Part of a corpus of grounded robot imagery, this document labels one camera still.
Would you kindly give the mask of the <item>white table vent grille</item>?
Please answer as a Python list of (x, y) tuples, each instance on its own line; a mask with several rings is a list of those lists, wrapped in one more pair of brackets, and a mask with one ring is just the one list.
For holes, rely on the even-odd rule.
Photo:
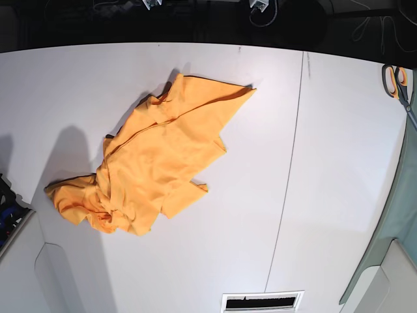
[(220, 312), (297, 312), (305, 291), (228, 293), (222, 295)]

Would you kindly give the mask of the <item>orange handled scissors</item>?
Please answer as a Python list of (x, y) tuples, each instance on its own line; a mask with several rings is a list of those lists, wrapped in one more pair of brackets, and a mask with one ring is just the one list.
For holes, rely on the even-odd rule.
[(416, 116), (411, 108), (408, 97), (408, 78), (403, 67), (383, 65), (381, 69), (382, 84), (386, 94), (400, 101), (407, 113), (413, 128), (416, 130)]

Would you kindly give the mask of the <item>black blue items bin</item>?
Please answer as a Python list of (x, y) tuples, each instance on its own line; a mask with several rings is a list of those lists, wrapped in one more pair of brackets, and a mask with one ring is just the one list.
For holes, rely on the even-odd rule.
[(7, 185), (1, 174), (1, 248), (6, 245), (8, 238), (31, 212), (29, 208), (21, 206), (16, 200), (16, 194)]

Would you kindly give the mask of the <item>white bracket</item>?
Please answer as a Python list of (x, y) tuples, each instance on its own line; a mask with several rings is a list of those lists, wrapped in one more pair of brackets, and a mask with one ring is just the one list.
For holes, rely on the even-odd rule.
[(142, 0), (142, 2), (148, 10), (159, 7), (162, 4), (162, 0)]
[(249, 0), (250, 8), (263, 12), (269, 5), (269, 0)]

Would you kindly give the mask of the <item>grey green cloth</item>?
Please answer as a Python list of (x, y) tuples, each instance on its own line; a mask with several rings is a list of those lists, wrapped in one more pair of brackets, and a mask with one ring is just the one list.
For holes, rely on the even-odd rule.
[[(416, 116), (416, 84), (408, 83)], [(399, 162), (381, 217), (339, 303), (343, 312), (416, 311), (416, 130), (406, 119)]]

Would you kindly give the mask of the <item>white bracket right top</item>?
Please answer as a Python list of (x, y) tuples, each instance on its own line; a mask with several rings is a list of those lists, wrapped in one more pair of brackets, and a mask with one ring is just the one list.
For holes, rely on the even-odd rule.
[(269, 0), (249, 0), (250, 8), (263, 12), (269, 5)]

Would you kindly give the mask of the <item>white bracket left top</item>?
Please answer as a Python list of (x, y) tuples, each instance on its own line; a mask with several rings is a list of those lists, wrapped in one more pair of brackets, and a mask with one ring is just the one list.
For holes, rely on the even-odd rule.
[(162, 0), (142, 0), (142, 2), (148, 10), (159, 7), (162, 4)]

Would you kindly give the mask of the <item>orange yellow t-shirt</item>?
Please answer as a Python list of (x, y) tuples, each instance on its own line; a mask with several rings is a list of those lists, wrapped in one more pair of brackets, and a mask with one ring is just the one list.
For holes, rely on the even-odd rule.
[(194, 177), (226, 154), (220, 132), (254, 92), (178, 74), (105, 138), (95, 173), (52, 183), (46, 195), (73, 224), (144, 235), (158, 215), (172, 218), (207, 193)]

